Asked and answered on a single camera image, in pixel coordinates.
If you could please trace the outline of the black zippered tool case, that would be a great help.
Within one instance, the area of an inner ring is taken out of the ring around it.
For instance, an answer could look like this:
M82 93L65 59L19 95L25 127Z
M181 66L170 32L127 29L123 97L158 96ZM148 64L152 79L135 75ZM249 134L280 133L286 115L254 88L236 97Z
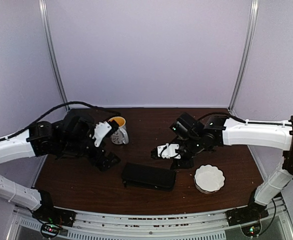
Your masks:
M125 187L132 186L170 192L176 182L176 172L171 169L127 163L121 173Z

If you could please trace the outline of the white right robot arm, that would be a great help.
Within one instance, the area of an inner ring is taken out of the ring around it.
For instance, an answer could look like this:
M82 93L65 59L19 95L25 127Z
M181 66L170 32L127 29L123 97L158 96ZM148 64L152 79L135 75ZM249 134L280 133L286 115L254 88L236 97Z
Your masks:
M254 191L253 199L243 209L243 217L253 221L262 213L262 206L271 200L293 180L293 115L289 120L243 120L223 112L206 115L201 123L188 113L180 115L170 126L179 141L180 162L189 161L203 151L214 147L247 145L282 150L283 162Z

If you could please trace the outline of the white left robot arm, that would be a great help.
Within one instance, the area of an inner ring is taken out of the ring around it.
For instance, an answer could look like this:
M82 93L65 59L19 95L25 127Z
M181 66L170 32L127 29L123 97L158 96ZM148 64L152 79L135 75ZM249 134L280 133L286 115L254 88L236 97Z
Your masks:
M0 164L45 155L58 159L71 156L87 158L101 172L106 171L121 160L112 152L106 154L103 140L119 127L113 119L95 123L90 115L72 111L53 123L37 120L24 130L0 138ZM48 192L25 187L2 175L0 198L40 214L47 222L59 216Z

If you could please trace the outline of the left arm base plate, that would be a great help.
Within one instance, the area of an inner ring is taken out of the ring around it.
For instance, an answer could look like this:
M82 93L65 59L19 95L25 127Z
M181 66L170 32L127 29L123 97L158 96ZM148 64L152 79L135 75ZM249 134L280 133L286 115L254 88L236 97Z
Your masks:
M49 222L63 227L72 227L76 218L74 211L56 207L41 206L39 209L32 211L32 214L42 222Z

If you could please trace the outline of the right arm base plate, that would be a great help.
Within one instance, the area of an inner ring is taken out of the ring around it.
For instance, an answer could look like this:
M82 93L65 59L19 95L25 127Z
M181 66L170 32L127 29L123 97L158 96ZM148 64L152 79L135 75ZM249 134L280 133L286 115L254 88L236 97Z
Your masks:
M258 221L261 218L266 218L269 216L269 213L265 208L245 206L227 210L225 215L228 225L235 226Z

